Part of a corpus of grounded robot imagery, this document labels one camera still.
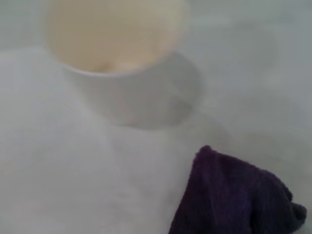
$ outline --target purple cloth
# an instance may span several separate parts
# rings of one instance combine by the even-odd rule
[[[290,234],[307,210],[272,173],[203,147],[169,234]]]

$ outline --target cup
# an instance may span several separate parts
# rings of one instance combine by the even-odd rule
[[[114,124],[156,113],[170,79],[161,68],[187,24],[184,0],[53,0],[48,50],[76,97]]]

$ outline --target tabletop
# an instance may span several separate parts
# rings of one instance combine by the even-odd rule
[[[132,127],[84,110],[36,33],[12,39],[32,20],[10,16],[16,32],[0,37],[11,48],[0,52],[1,233],[165,234],[204,145],[272,171],[312,209],[312,3],[208,14],[191,2],[172,57],[184,78],[175,114]]]

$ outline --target dark purple towel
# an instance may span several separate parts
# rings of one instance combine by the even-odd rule
[[[205,146],[169,234],[290,234],[307,210],[272,173]]]

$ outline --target white surface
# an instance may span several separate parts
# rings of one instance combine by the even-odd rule
[[[40,47],[3,52],[0,232],[166,234],[205,144],[276,173],[311,211],[308,6],[249,23],[196,18],[173,58],[188,78],[173,87],[177,115],[137,128],[88,115]],[[311,221],[299,233],[311,233]]]

